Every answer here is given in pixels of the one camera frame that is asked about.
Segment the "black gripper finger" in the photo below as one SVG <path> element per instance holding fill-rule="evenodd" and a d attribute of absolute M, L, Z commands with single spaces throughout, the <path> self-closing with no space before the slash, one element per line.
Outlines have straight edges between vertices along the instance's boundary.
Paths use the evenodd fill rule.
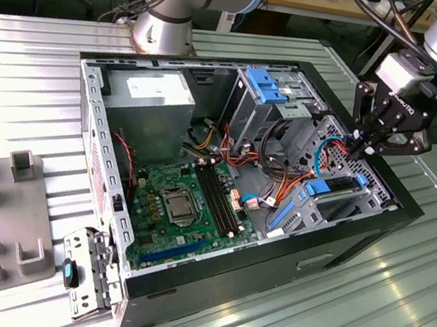
<path fill-rule="evenodd" d="M 355 87 L 353 105 L 353 141 L 348 145 L 350 157 L 360 158 L 374 153 L 385 135 L 380 119 L 391 106 L 389 88 L 384 83 L 360 82 Z"/>
<path fill-rule="evenodd" d="M 366 155 L 380 156 L 412 156 L 430 151 L 426 128 L 420 132 L 385 132 L 382 140 L 376 145 L 374 153 Z"/>

